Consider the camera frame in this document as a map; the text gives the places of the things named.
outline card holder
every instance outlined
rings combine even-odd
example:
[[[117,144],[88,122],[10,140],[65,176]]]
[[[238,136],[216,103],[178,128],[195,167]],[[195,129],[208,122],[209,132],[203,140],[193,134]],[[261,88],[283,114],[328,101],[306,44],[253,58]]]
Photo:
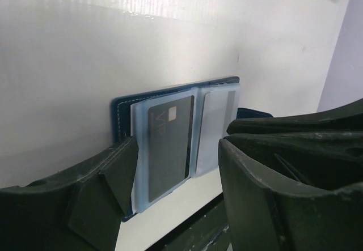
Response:
[[[139,156],[133,211],[143,212],[191,176],[218,167],[218,141],[236,118],[239,84],[193,88],[131,106]]]
[[[199,83],[191,83],[185,84],[182,86],[166,88],[163,90],[157,90],[152,92],[139,93],[135,95],[123,96],[114,99],[111,102],[111,121],[112,121],[112,134],[113,141],[119,142],[125,137],[131,136],[131,106],[132,104],[138,103],[140,101],[151,99],[153,97],[169,95],[172,93],[177,93],[180,91],[190,90],[192,88],[203,88],[208,86],[217,86],[221,84],[236,84],[239,83],[238,76],[231,76],[227,78],[215,79],[215,80],[207,80]],[[126,214],[126,217],[123,219],[123,222],[129,220],[136,211],[133,210],[135,208],[135,201],[132,201],[130,198],[130,207],[129,211]]]

